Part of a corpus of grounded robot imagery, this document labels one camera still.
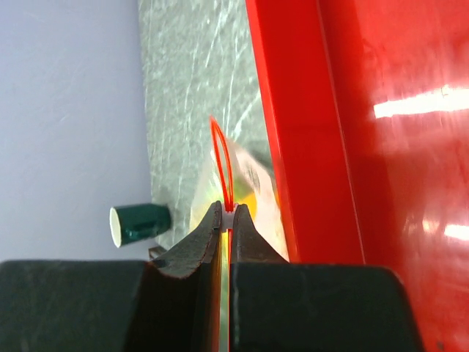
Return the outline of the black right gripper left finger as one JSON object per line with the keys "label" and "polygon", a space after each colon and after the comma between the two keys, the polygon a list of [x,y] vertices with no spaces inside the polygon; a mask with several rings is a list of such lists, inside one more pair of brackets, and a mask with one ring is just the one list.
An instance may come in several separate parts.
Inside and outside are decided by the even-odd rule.
{"label": "black right gripper left finger", "polygon": [[154,260],[1,264],[3,351],[216,351],[223,209]]}

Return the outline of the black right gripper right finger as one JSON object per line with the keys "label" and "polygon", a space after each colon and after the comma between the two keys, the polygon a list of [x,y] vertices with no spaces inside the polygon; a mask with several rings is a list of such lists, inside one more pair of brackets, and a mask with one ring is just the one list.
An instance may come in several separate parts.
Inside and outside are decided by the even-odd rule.
{"label": "black right gripper right finger", "polygon": [[245,205],[234,212],[231,260],[231,351],[424,348],[405,289],[386,268],[289,263]]}

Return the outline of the yellow pear toy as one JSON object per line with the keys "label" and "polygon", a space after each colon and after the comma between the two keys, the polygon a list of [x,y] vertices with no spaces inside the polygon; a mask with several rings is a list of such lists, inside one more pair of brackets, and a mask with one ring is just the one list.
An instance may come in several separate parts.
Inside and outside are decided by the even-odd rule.
{"label": "yellow pear toy", "polygon": [[244,197],[241,201],[241,204],[244,204],[248,207],[248,211],[253,221],[256,219],[256,212],[257,212],[257,200],[256,194],[250,193],[246,197]]}

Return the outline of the clear zip bag orange zipper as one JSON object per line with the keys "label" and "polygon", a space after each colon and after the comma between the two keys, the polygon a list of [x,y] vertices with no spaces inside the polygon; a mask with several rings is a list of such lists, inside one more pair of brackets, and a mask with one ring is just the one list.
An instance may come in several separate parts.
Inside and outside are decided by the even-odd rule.
{"label": "clear zip bag orange zipper", "polygon": [[229,283],[233,216],[240,201],[256,194],[257,232],[289,262],[287,240],[273,181],[247,151],[226,138],[210,121],[212,148],[199,177],[188,234],[194,259],[195,291],[190,336],[183,351],[229,351]]}

